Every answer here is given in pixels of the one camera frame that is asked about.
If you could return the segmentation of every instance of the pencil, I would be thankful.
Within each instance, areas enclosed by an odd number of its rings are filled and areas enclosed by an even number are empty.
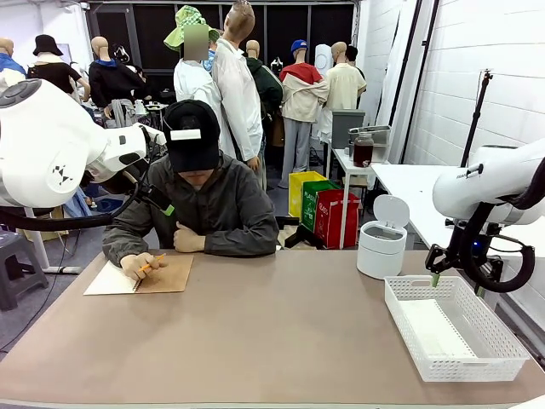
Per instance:
[[[161,256],[157,256],[155,258],[158,259],[158,260],[163,260],[163,257],[165,257],[166,255],[167,255],[167,253],[163,253]],[[149,268],[149,267],[151,267],[151,266],[149,264],[146,264],[145,266],[140,267],[140,270],[138,270],[138,271],[144,271],[146,268]]]

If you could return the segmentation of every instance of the yellow bin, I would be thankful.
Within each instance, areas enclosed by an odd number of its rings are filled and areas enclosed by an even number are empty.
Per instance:
[[[290,216],[301,217],[301,195],[305,181],[327,181],[318,172],[290,173]]]

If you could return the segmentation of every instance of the beige table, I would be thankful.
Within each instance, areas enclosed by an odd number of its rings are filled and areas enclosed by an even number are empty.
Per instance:
[[[426,254],[407,252],[404,273],[423,273]],[[198,255],[183,293],[84,297],[104,263],[98,256],[0,363],[1,401],[454,409],[545,394],[534,361],[511,383],[424,383],[383,283],[358,273],[355,251]]]

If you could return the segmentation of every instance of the blue cap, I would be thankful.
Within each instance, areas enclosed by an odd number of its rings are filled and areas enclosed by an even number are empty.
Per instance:
[[[295,40],[293,44],[291,44],[291,54],[293,54],[296,49],[308,49],[307,40]]]

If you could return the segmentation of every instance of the green bin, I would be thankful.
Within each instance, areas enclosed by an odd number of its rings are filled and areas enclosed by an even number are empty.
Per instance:
[[[340,189],[331,181],[305,181],[301,195],[301,224],[314,233],[316,219],[316,198],[318,192]]]

